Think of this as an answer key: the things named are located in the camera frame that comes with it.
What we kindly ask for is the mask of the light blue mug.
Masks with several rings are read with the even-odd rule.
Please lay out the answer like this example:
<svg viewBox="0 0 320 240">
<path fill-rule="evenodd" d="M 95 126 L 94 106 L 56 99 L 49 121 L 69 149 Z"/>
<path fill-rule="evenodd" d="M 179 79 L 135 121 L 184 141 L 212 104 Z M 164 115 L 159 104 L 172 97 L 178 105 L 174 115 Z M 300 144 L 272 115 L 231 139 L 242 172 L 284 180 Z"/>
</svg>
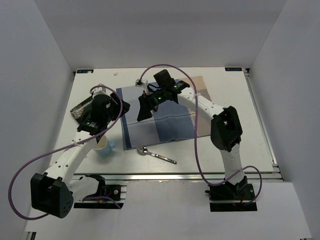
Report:
<svg viewBox="0 0 320 240">
<path fill-rule="evenodd" d="M 105 157 L 111 153 L 111 151 L 116 147 L 116 144 L 117 143 L 115 141 L 109 140 L 106 136 L 103 136 L 93 150 L 100 156 Z"/>
</svg>

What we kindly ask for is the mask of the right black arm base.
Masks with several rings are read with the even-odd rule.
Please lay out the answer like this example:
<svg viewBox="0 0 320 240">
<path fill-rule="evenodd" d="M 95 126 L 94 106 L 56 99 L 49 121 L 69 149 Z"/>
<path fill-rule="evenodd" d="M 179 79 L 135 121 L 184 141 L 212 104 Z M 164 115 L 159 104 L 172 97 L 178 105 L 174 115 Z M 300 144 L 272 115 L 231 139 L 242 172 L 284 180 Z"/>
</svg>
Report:
<svg viewBox="0 0 320 240">
<path fill-rule="evenodd" d="M 208 186 L 205 191 L 209 198 L 211 212 L 257 212 L 256 197 L 253 185 L 248 183 L 246 176 L 232 185 L 226 182 L 219 186 Z"/>
</svg>

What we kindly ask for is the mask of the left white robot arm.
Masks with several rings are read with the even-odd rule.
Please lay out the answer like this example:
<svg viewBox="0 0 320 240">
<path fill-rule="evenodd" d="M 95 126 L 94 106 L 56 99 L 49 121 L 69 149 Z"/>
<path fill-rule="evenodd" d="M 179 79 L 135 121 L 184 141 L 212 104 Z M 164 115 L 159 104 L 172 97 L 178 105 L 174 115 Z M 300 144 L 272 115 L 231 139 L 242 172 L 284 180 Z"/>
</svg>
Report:
<svg viewBox="0 0 320 240">
<path fill-rule="evenodd" d="M 88 153 L 102 143 L 108 124 L 129 109 L 129 103 L 119 99 L 115 93 L 107 95 L 103 90 L 97 90 L 71 109 L 71 115 L 79 124 L 72 147 L 65 150 L 44 173 L 36 173 L 31 178 L 32 208 L 62 219 L 75 202 L 106 197 L 105 179 L 98 174 L 87 174 L 75 182 L 71 180 Z"/>
</svg>

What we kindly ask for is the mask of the dark floral rectangular plate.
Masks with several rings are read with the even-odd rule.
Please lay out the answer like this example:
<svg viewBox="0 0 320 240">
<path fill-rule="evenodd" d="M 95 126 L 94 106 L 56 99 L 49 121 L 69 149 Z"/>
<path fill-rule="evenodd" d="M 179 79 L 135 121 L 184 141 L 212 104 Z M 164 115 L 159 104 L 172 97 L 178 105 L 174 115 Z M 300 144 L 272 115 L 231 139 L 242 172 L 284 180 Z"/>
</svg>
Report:
<svg viewBox="0 0 320 240">
<path fill-rule="evenodd" d="M 80 124 L 90 113 L 92 109 L 92 101 L 93 97 L 90 96 L 69 111 L 78 124 Z"/>
</svg>

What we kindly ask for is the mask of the blue beige checked placemat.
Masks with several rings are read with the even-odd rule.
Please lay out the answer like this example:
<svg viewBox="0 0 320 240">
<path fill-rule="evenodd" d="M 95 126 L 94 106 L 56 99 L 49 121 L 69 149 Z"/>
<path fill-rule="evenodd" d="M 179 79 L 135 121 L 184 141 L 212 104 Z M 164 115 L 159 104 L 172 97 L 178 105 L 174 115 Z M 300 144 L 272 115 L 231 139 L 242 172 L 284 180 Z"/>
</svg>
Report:
<svg viewBox="0 0 320 240">
<path fill-rule="evenodd" d="M 117 94 L 130 104 L 129 111 L 121 117 L 123 150 L 153 146 L 194 137 L 195 112 L 174 101 L 166 101 L 152 117 L 137 121 L 140 110 L 138 97 L 142 88 L 126 86 L 116 89 Z"/>
</svg>

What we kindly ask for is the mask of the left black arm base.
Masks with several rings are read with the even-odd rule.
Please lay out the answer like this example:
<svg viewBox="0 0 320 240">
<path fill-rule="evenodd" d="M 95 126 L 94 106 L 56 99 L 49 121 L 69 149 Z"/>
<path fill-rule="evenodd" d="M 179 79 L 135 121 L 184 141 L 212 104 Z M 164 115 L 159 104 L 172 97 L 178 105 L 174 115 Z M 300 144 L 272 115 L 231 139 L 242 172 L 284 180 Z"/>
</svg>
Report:
<svg viewBox="0 0 320 240">
<path fill-rule="evenodd" d="M 121 209 L 127 184 L 105 180 L 99 174 L 86 174 L 68 184 L 75 209 Z"/>
</svg>

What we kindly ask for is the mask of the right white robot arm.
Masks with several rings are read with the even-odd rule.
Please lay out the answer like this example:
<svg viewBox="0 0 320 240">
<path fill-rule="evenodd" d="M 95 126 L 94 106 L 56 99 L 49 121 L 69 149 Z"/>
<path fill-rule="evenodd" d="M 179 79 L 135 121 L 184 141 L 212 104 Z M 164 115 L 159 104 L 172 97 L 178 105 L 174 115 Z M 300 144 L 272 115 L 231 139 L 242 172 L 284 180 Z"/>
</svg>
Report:
<svg viewBox="0 0 320 240">
<path fill-rule="evenodd" d="M 240 157 L 243 130 L 237 110 L 233 106 L 219 106 L 202 96 L 192 79 L 188 82 L 175 81 L 166 69 L 153 77 L 158 84 L 155 90 L 149 88 L 147 80 L 139 78 L 135 82 L 137 87 L 144 89 L 138 98 L 137 121 L 151 118 L 159 105 L 166 101 L 174 101 L 195 112 L 195 126 L 198 125 L 199 116 L 202 116 L 210 124 L 210 140 L 220 151 L 224 166 L 224 180 L 210 183 L 209 194 L 211 198 L 219 200 L 238 199 L 243 195 L 248 180 Z"/>
</svg>

